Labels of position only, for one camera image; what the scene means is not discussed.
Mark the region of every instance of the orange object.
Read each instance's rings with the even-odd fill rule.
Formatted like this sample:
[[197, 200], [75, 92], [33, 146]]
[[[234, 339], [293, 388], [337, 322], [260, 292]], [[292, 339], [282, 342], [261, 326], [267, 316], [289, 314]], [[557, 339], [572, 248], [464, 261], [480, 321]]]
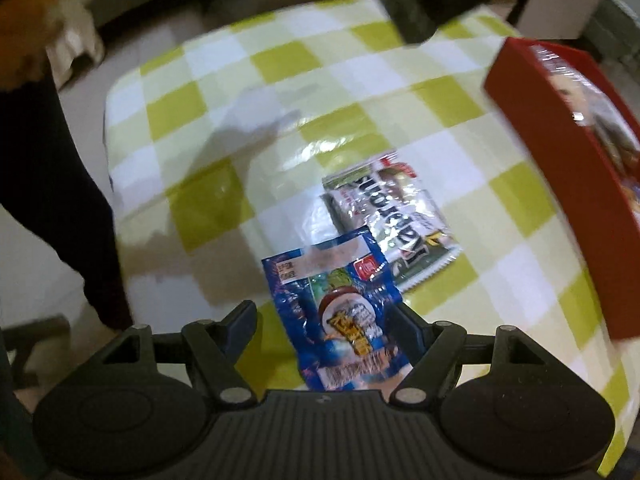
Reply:
[[640, 336], [640, 229], [620, 179], [590, 128], [548, 81], [531, 45], [555, 52], [602, 90], [640, 137], [640, 125], [589, 54], [507, 38], [484, 82], [513, 125], [574, 231], [612, 339]]

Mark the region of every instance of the snack package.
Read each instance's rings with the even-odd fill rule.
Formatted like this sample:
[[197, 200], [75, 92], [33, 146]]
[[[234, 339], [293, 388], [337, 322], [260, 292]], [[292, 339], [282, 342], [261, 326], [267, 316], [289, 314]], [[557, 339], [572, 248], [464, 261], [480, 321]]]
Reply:
[[589, 126], [622, 181], [622, 189], [640, 224], [638, 161], [640, 141], [607, 95], [558, 54], [541, 45], [531, 47], [548, 80], [562, 96], [580, 126]]
[[384, 310], [402, 297], [368, 228], [262, 265], [309, 389], [384, 390], [396, 382], [408, 360], [385, 335]]
[[366, 225], [402, 292], [451, 263], [461, 252], [412, 168], [383, 153], [322, 180], [343, 232]]

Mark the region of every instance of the yellow and white tablecloth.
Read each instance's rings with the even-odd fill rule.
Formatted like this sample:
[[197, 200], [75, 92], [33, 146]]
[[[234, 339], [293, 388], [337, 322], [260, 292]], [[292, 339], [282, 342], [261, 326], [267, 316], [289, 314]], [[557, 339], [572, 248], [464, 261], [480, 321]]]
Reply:
[[640, 348], [610, 342], [562, 213], [482, 91], [512, 33], [481, 8], [407, 48], [377, 0], [335, 0], [221, 28], [124, 76], [106, 143], [136, 320], [173, 332], [254, 300], [240, 371], [258, 392], [301, 386], [260, 260], [334, 237], [321, 178], [397, 148], [464, 249], [406, 302], [470, 333], [517, 325], [603, 393], [617, 420], [608, 472], [638, 412]]

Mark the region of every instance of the blue plastic wrapper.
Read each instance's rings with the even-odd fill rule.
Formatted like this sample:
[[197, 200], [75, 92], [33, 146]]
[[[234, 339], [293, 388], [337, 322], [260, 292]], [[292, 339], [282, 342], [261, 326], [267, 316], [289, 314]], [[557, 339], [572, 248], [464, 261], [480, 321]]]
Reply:
[[384, 390], [408, 364], [385, 334], [402, 297], [367, 227], [262, 264], [309, 389]]

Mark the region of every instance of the red logo on blue package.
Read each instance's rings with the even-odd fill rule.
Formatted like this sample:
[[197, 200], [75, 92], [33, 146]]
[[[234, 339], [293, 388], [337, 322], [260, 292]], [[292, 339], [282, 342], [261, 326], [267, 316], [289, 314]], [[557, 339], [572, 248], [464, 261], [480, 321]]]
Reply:
[[363, 259], [357, 260], [353, 263], [353, 267], [356, 269], [358, 277], [368, 282], [370, 282], [378, 272], [378, 263], [373, 257], [373, 254], [368, 254]]

